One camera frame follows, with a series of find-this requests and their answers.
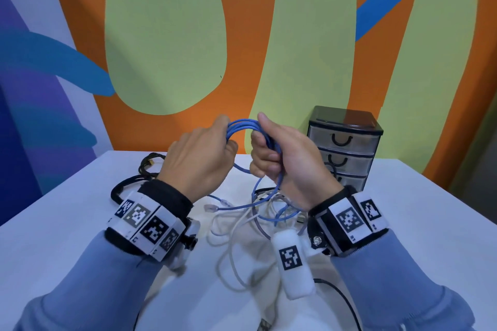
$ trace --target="person's left hand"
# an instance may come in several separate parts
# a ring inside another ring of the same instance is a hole
[[[230,119],[220,115],[209,128],[195,128],[169,147],[157,179],[192,203],[216,190],[233,167],[238,144],[226,142]]]

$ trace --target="metal bolt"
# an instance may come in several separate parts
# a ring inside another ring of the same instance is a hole
[[[312,240],[312,243],[314,244],[314,246],[319,246],[322,241],[323,240],[321,239],[321,237],[315,236]]]

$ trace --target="colorful wall mural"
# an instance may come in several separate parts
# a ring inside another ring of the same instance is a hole
[[[371,111],[378,155],[448,188],[497,89],[495,16],[493,0],[0,0],[0,86],[43,193],[108,149],[164,151],[219,113],[305,130],[317,104]]]

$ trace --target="black lid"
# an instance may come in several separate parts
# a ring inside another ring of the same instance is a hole
[[[309,125],[368,135],[383,135],[383,129],[369,111],[314,106]]]

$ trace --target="hand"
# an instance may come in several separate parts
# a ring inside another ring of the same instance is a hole
[[[281,192],[297,207],[309,211],[343,189],[324,165],[311,139],[296,128],[274,123],[264,113],[258,114],[258,120],[262,129],[281,147],[284,167]],[[282,169],[281,156],[267,147],[260,132],[253,131],[251,138],[251,173],[259,178],[268,176],[276,183]]]
[[[217,189],[233,167],[238,144],[226,142],[230,119],[220,115],[209,128],[196,128],[171,144],[157,179],[192,203]]]

